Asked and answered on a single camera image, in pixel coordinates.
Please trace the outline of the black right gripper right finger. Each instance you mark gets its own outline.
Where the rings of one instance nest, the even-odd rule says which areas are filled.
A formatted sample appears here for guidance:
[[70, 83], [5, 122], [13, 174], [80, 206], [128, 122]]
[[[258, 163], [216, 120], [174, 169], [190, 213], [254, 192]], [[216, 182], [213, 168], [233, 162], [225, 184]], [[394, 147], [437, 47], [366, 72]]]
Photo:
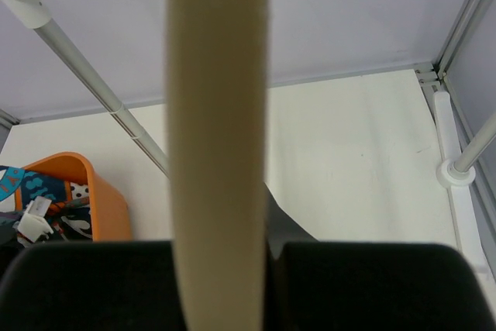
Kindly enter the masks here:
[[470, 265], [432, 243], [322, 242], [267, 196], [268, 330], [493, 330]]

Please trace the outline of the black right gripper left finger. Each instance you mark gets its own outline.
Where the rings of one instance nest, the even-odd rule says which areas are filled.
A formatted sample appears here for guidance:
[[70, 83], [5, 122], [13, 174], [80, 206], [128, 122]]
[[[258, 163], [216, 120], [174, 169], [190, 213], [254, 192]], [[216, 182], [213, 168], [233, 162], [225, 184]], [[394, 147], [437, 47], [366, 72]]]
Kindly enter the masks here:
[[184, 330], [171, 243], [45, 243], [1, 279], [3, 330]]

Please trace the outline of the wooden clothes hanger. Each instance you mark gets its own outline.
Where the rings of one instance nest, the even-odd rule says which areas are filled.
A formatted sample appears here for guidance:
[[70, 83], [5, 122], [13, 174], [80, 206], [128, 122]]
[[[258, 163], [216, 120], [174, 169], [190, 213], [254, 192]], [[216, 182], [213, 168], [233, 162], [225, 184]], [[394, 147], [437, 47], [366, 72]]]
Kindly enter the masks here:
[[168, 0], [173, 253], [189, 330], [259, 330], [268, 0]]

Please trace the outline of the colourful patterned shorts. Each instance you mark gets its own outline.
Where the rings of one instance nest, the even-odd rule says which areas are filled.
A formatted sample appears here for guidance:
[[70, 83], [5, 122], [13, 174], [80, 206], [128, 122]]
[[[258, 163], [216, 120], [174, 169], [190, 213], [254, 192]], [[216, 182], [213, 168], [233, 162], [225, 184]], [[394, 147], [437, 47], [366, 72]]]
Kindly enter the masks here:
[[[30, 238], [19, 229], [24, 215], [44, 219]], [[23, 246], [43, 240], [92, 240], [89, 187], [23, 168], [1, 166], [1, 232]]]

